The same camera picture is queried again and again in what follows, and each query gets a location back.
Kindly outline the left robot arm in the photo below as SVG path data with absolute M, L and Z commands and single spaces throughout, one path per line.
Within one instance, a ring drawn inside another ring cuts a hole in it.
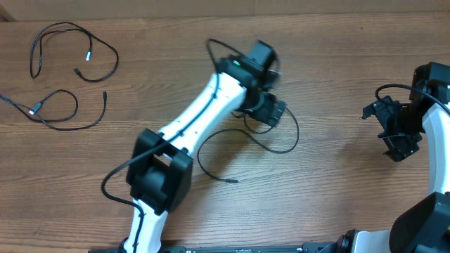
M 270 127 L 285 103 L 269 93 L 278 78 L 275 50 L 257 41 L 248 55 L 236 51 L 214 61 L 214 73 L 200 95 L 171 123 L 142 131 L 133 151 L 126 182 L 134 206 L 129 237 L 120 252 L 158 252 L 167 215 L 191 187 L 193 155 L 233 111 Z

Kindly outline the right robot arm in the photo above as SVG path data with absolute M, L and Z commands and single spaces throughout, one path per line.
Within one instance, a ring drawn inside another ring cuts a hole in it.
M 427 136 L 429 176 L 427 196 L 401 214 L 383 231 L 350 230 L 335 242 L 303 245 L 300 252 L 448 252 L 449 251 L 449 66 L 430 62 L 414 70 L 409 102 L 400 103 L 388 89 L 375 90 L 375 102 L 363 109 L 362 117 L 375 116 L 383 128 L 378 136 L 386 146 L 385 155 L 395 162 L 419 150 Z

